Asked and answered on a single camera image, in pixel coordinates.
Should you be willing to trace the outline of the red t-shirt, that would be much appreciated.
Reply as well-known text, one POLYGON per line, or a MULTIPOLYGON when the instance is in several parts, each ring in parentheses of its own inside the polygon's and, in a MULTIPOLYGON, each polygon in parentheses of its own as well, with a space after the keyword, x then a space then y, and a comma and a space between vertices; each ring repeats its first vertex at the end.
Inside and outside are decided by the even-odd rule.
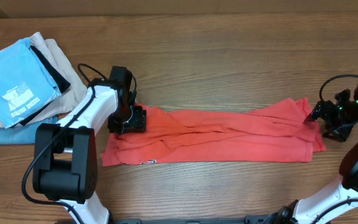
POLYGON ((249 113, 144 106, 143 133, 111 134, 102 165, 176 162, 310 162, 326 150, 317 122, 304 120, 307 98, 284 99, 249 113))

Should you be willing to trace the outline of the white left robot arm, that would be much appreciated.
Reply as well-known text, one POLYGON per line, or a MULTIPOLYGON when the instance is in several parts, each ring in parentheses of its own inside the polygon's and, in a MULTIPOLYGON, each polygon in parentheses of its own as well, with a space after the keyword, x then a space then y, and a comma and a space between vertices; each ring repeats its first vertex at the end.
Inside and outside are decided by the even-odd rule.
POLYGON ((135 105, 133 79, 95 78, 81 103, 56 124, 42 124, 35 137, 34 191, 44 204, 63 206, 74 223, 113 223, 111 212, 96 194, 96 134, 105 121, 110 133, 144 132, 146 112, 135 105))

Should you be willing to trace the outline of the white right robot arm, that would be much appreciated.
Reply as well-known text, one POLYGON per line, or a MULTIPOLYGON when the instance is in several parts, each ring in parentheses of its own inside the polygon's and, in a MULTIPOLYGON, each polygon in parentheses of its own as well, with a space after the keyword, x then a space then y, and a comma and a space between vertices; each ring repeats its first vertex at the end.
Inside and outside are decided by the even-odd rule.
POLYGON ((358 207, 358 142, 345 155, 339 176, 314 195, 294 201, 264 223, 325 224, 358 207))

